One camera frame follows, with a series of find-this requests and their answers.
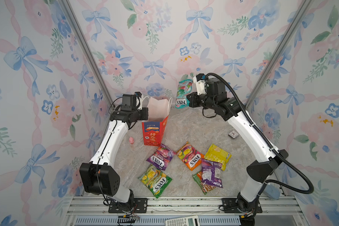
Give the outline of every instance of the pink flower pattern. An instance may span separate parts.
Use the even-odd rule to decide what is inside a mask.
[[[24,0],[26,16],[34,29],[42,35],[52,36],[53,21],[48,5],[43,0]]]

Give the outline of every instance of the candy bag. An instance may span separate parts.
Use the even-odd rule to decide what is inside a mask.
[[[219,162],[202,159],[202,183],[222,188],[221,167]]]
[[[156,168],[160,170],[166,170],[174,155],[175,152],[173,152],[164,144],[161,144],[154,152],[154,154],[147,159],[147,162],[152,163]]]
[[[164,189],[172,181],[172,178],[167,176],[165,173],[156,169],[154,165],[150,165],[147,171],[140,176],[138,179],[144,183],[153,195],[158,199]]]
[[[201,159],[204,157],[204,155],[192,147],[189,142],[177,151],[177,155],[191,171],[201,164]]]
[[[192,79],[185,79],[178,83],[176,108],[184,108],[189,105],[189,101],[186,96],[192,91],[192,83]]]
[[[205,158],[206,160],[210,160],[213,162],[222,163],[222,170],[226,169],[226,163],[228,163],[229,159],[231,158],[231,154],[223,149],[217,147],[216,145],[212,144],[208,149]]]
[[[207,194],[207,192],[215,188],[215,186],[202,183],[202,171],[199,171],[198,173],[193,174],[192,177],[194,181],[196,181],[196,183],[200,186],[200,188],[202,189],[202,192],[205,195]]]

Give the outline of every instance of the robotic arm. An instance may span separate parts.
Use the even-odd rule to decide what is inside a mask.
[[[310,194],[314,191],[310,180],[295,166],[285,160],[289,156],[288,153],[285,150],[279,150],[273,145],[252,121],[235,91],[221,76],[214,73],[207,75],[199,74],[193,79],[197,92],[187,95],[189,106],[213,109],[216,115],[220,115],[237,130],[249,145],[256,158],[247,167],[249,177],[244,188],[237,196],[236,204],[228,206],[227,209],[236,207],[243,213],[256,210],[258,198],[265,189],[266,183],[269,182],[278,183],[300,193]],[[229,88],[234,97],[227,98],[225,86]],[[282,162],[292,168],[306,181],[309,186],[307,191],[291,187],[276,180],[266,180]]]
[[[120,177],[113,169],[114,160],[125,134],[134,126],[131,127],[131,123],[148,119],[148,108],[142,107],[142,102],[140,92],[123,94],[122,104],[110,116],[108,130],[99,149],[90,162],[82,163],[79,169],[86,192],[110,196],[112,200],[122,203],[124,211],[132,210],[134,196],[131,190],[120,184]],[[106,196],[103,203],[109,205]]]

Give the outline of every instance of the gray marble surface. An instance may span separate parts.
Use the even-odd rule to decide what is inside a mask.
[[[222,172],[223,188],[215,188],[207,196],[236,196],[247,179],[246,167],[255,157],[248,145],[239,136],[232,139],[228,133],[233,129],[222,117],[208,119],[202,116],[201,108],[172,107],[168,117],[162,143],[176,152],[187,141],[199,152],[205,154],[212,143],[232,154]],[[205,115],[213,114],[212,110],[205,110]],[[137,123],[129,130],[123,139],[115,160],[115,170],[121,177],[121,184],[132,189],[135,196],[151,196],[150,190],[138,179],[150,163],[147,158],[157,147],[143,144],[142,124]],[[174,156],[164,171],[172,178],[162,196],[204,196],[200,187],[195,183],[192,175],[201,170],[198,166],[193,171]]]

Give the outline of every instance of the wires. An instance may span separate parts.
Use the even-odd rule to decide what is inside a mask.
[[[117,99],[115,99],[114,101],[113,101],[113,103],[109,106],[109,108],[108,108],[108,113],[109,113],[109,115],[112,115],[111,113],[110,113],[110,111],[111,111],[111,107],[112,107],[112,105],[114,104],[114,102],[116,102],[118,99],[120,99],[120,98],[122,98],[122,97],[118,97]]]
[[[100,183],[99,183],[99,176],[98,176],[98,174],[99,174],[99,172],[98,172],[98,164],[97,164],[97,180],[98,180],[98,186],[99,186],[99,189],[100,189],[100,192],[102,193],[102,195],[103,195],[103,198],[104,198],[104,201],[103,201],[103,204],[105,205],[105,206],[109,206],[109,201],[108,201],[108,199],[104,196],[104,194],[103,194],[103,191],[102,191],[102,188],[101,188],[101,186],[100,186]]]
[[[235,97],[237,103],[239,104],[241,111],[243,112],[244,116],[246,117],[247,121],[250,123],[250,125],[253,124],[253,128],[258,132],[258,134],[260,134],[260,136],[263,138],[263,140],[266,142],[266,144],[268,145],[268,147],[270,148],[270,150],[283,162],[285,163],[288,167],[290,167],[291,169],[293,169],[301,178],[303,178],[303,180],[308,184],[309,189],[308,190],[301,190],[298,188],[294,188],[288,184],[282,183],[280,181],[277,180],[266,180],[265,183],[276,183],[279,184],[281,186],[284,186],[288,189],[291,189],[293,191],[299,192],[299,193],[303,193],[303,194],[311,194],[314,191],[314,186],[311,183],[311,181],[307,178],[307,176],[305,176],[305,174],[303,174],[298,168],[296,168],[293,164],[289,163],[282,155],[279,154],[279,152],[277,152],[274,147],[272,146],[271,142],[269,141],[269,139],[264,135],[264,133],[257,127],[257,125],[251,120],[250,116],[247,114],[246,109],[244,108],[243,104],[241,103],[239,97],[237,96],[237,94],[235,93],[234,89],[219,75],[215,74],[215,73],[208,73],[205,76],[205,81],[208,78],[208,76],[214,76],[217,79],[219,79],[223,84],[226,85],[226,87],[231,91],[231,93],[233,94],[233,96]]]
[[[204,109],[205,109],[205,108],[202,108],[202,115],[203,115],[205,118],[212,119],[212,118],[216,117],[217,114],[215,114],[215,115],[213,115],[213,116],[205,116],[204,113],[203,113],[203,110],[204,110]]]

